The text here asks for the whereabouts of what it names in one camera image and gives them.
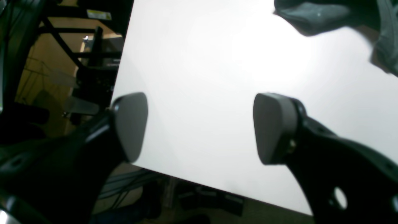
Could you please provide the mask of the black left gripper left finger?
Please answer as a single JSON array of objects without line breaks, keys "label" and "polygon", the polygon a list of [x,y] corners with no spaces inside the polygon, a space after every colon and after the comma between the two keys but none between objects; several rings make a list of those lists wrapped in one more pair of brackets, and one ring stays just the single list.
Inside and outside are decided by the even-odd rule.
[{"label": "black left gripper left finger", "polygon": [[137,92],[68,136],[1,146],[1,223],[89,223],[112,171],[138,159],[147,119]]}]

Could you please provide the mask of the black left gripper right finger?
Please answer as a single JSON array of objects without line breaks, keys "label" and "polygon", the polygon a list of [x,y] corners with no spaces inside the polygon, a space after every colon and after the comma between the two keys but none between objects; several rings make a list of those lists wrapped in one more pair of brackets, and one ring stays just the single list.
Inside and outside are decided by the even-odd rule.
[{"label": "black left gripper right finger", "polygon": [[257,152],[286,165],[316,224],[396,224],[398,168],[392,160],[337,136],[296,98],[259,93],[253,101]]}]

